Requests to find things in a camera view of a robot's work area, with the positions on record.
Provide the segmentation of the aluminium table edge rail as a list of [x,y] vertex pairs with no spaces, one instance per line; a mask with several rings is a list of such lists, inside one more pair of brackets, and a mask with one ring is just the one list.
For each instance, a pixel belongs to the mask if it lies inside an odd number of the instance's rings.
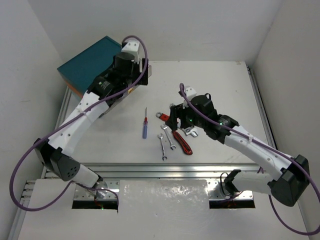
[[86,163],[105,179],[212,179],[232,170],[256,173],[255,163]]

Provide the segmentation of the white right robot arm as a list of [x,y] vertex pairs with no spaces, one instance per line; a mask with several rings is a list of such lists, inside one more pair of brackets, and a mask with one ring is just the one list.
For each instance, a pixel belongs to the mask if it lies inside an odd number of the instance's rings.
[[253,191],[273,196],[285,206],[296,204],[310,181],[308,160],[302,156],[291,157],[264,144],[246,131],[235,119],[219,114],[210,94],[198,95],[191,99],[192,106],[186,102],[170,106],[166,125],[171,130],[178,126],[195,126],[204,130],[206,135],[245,155],[262,167],[266,175],[232,170],[221,183],[223,194],[231,196],[242,191]]

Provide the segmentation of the white foam cover panel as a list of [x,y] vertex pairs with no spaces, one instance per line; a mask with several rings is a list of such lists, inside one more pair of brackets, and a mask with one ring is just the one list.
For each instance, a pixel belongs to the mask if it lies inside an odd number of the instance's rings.
[[122,180],[120,213],[186,213],[209,209],[205,180]]

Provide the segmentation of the red black utility knife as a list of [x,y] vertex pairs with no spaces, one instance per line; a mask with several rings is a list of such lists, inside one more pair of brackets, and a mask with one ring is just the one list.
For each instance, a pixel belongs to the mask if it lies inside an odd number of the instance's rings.
[[193,154],[193,151],[189,144],[184,140],[184,138],[177,132],[172,131],[173,138],[178,142],[184,154],[190,156]]

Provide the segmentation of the blue handled screwdriver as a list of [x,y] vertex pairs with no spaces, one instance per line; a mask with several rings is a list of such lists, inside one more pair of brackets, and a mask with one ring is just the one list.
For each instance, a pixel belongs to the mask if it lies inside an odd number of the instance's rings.
[[143,121],[143,129],[142,129],[142,138],[146,139],[148,135],[148,108],[145,108],[144,111],[144,121]]

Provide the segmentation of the teal drawer organizer box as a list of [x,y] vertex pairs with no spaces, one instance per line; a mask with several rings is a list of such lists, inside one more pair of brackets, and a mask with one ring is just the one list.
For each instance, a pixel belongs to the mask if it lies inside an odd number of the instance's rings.
[[80,99],[93,80],[113,63],[113,57],[121,49],[121,44],[105,36],[59,66],[57,71],[72,93]]

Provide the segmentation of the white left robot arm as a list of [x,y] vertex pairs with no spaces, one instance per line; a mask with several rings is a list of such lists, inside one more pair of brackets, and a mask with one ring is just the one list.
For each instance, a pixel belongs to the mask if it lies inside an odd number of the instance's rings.
[[126,52],[117,53],[112,64],[98,75],[85,91],[72,113],[53,135],[36,140],[35,151],[42,164],[61,180],[95,188],[102,178],[72,158],[77,143],[102,115],[129,95],[135,86],[148,84],[148,59],[135,62]]

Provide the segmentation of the small silver open-end wrench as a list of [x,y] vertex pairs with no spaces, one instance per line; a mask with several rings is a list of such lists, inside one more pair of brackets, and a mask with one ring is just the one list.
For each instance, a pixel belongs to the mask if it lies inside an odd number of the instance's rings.
[[163,141],[164,135],[162,133],[160,133],[160,134],[157,135],[157,137],[158,137],[158,139],[160,141],[161,152],[162,152],[162,160],[166,161],[168,158],[166,156],[165,147],[164,147],[164,141]]

